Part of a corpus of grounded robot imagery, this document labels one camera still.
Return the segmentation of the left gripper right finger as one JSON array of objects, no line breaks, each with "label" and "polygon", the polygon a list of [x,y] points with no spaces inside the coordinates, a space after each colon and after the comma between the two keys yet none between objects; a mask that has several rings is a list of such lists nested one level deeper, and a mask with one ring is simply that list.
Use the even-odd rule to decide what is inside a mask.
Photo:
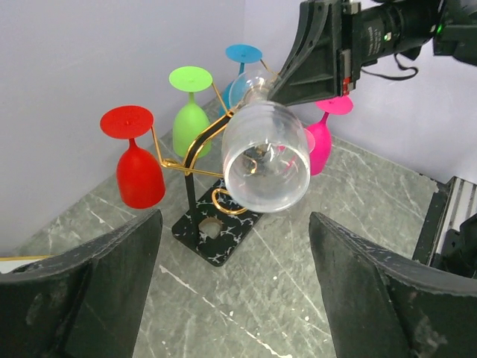
[{"label": "left gripper right finger", "polygon": [[322,213],[309,239],[337,357],[475,357],[476,280],[410,260]]}]

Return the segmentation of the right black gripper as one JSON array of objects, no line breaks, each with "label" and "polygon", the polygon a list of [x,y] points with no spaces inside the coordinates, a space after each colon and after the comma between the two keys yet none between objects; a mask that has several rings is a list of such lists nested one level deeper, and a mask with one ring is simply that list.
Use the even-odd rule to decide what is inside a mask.
[{"label": "right black gripper", "polygon": [[268,99],[291,106],[348,95],[360,72],[361,3],[303,1],[294,43]]}]

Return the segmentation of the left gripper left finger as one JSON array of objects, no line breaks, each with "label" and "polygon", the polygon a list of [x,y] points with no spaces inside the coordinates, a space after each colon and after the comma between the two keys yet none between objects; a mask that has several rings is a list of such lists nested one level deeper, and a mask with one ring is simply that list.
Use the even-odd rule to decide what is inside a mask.
[{"label": "left gripper left finger", "polygon": [[1,275],[2,357],[131,357],[162,234],[148,210]]}]

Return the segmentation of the blue plastic wine glass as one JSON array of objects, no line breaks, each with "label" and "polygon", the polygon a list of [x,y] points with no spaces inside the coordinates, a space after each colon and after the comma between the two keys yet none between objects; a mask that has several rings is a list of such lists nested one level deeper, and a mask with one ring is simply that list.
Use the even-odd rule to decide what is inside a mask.
[{"label": "blue plastic wine glass", "polygon": [[[230,45],[229,47],[226,48],[225,54],[227,58],[230,59],[231,61],[239,63],[239,71],[237,76],[244,73],[244,68],[246,64],[256,63],[262,59],[261,50],[259,50],[255,46],[244,44],[244,43],[236,43],[236,44]],[[225,90],[221,93],[221,99],[223,100],[226,106],[226,109],[230,108],[229,94],[230,94],[230,88],[232,84],[233,84],[233,81],[231,81],[227,85]],[[224,114],[225,114],[225,110],[220,105],[218,116],[222,117]]]}]

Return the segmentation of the magenta plastic wine glass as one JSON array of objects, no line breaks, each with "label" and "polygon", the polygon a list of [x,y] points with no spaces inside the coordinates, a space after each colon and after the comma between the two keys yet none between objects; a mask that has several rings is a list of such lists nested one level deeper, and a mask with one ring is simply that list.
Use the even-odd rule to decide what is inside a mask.
[{"label": "magenta plastic wine glass", "polygon": [[348,95],[316,101],[315,105],[323,111],[323,116],[319,122],[307,127],[315,139],[315,146],[309,154],[311,176],[323,171],[332,151],[332,135],[327,127],[329,115],[342,116],[353,109],[353,102]]}]

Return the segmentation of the clear wine glass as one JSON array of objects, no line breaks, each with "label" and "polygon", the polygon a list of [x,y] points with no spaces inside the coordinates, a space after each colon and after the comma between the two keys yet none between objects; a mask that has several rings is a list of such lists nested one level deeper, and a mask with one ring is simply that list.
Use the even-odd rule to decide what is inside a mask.
[{"label": "clear wine glass", "polygon": [[301,121],[268,93],[277,77],[243,72],[232,83],[233,114],[221,141],[225,187],[240,206],[275,213],[295,205],[310,183],[309,145]]}]

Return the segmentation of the green plastic wine glass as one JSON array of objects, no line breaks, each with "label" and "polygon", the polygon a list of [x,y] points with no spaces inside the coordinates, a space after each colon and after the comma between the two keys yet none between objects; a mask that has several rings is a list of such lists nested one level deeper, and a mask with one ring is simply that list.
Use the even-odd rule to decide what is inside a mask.
[{"label": "green plastic wine glass", "polygon": [[189,96],[187,103],[177,112],[172,128],[174,152],[185,158],[189,146],[210,126],[209,117],[195,101],[195,93],[212,85],[212,75],[198,66],[181,66],[173,70],[168,79],[175,89]]}]

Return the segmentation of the red plastic wine glass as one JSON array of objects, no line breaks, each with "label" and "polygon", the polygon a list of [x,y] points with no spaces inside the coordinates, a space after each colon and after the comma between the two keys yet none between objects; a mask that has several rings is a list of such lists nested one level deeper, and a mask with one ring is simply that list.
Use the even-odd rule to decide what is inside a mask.
[{"label": "red plastic wine glass", "polygon": [[121,199],[133,209],[152,207],[165,195],[160,164],[152,153],[136,144],[136,138],[146,134],[153,124],[152,112],[137,105],[113,108],[100,121],[100,128],[107,136],[129,142],[118,161],[116,180]]}]

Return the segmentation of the gold wine glass rack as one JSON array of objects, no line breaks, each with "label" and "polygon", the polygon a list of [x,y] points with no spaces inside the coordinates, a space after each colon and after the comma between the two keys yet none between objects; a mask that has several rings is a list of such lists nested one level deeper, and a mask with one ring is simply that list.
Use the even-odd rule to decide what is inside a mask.
[{"label": "gold wine glass rack", "polygon": [[[223,116],[198,131],[182,162],[162,156],[156,131],[151,128],[159,164],[166,169],[182,172],[186,182],[189,210],[173,225],[173,237],[216,267],[228,261],[262,217],[259,213],[240,207],[230,197],[222,174],[195,168],[199,154],[212,139],[224,131],[232,117],[233,111],[225,109]],[[194,174],[217,179],[199,200],[195,194]]]}]

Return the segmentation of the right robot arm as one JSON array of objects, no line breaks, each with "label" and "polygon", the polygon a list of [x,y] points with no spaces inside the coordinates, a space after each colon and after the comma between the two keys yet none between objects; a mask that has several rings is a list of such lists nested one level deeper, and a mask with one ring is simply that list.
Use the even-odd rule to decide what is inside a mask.
[{"label": "right robot arm", "polygon": [[[437,56],[476,64],[474,1],[303,1],[297,33],[269,99],[304,104],[352,91],[381,57],[416,59],[426,43]],[[476,277],[476,185],[458,177],[432,196],[413,258]]]}]

